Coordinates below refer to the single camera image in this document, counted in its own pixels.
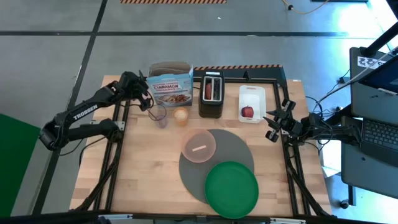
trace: green plate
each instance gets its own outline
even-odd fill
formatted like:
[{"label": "green plate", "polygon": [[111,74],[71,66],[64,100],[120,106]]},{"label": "green plate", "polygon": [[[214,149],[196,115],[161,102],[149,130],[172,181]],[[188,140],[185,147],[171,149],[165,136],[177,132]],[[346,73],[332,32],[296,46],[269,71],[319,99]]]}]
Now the green plate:
[{"label": "green plate", "polygon": [[259,186],[254,174],[238,162],[222,162],[206,178],[209,205],[225,218],[242,218],[256,206]]}]

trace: monitor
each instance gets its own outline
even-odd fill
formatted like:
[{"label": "monitor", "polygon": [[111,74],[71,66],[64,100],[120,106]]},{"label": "monitor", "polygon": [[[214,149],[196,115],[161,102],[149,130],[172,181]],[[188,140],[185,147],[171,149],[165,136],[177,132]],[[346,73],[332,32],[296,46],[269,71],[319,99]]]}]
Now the monitor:
[{"label": "monitor", "polygon": [[398,94],[398,56],[363,77],[361,84]]}]

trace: gray circular placemat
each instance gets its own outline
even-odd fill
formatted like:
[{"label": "gray circular placemat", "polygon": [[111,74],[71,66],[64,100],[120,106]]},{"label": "gray circular placemat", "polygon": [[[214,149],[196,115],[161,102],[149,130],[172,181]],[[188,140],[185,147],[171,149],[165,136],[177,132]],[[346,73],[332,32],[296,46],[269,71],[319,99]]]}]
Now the gray circular placemat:
[{"label": "gray circular placemat", "polygon": [[207,173],[220,162],[235,161],[245,165],[254,173],[254,161],[246,143],[237,135],[220,129],[209,132],[216,139],[216,152],[208,161],[194,163],[181,153],[180,176],[188,191],[199,201],[207,203],[205,196],[205,180]]}]

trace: laptop keyboard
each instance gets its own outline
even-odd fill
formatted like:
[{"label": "laptop keyboard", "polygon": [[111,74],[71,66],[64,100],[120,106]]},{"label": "laptop keyboard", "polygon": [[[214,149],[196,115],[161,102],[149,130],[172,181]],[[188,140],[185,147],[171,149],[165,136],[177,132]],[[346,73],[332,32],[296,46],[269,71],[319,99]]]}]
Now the laptop keyboard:
[{"label": "laptop keyboard", "polygon": [[398,151],[398,127],[364,120],[363,141]]}]

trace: white plastic container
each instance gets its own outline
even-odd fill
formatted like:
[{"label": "white plastic container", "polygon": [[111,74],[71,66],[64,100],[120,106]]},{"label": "white plastic container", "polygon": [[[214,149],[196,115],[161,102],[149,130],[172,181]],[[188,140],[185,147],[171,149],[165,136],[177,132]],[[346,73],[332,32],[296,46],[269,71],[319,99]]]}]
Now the white plastic container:
[{"label": "white plastic container", "polygon": [[[242,116],[242,108],[251,106],[254,114],[253,118],[245,118]],[[238,118],[244,123],[260,123],[266,116],[266,91],[259,86],[243,85],[239,88],[239,109]]]}]

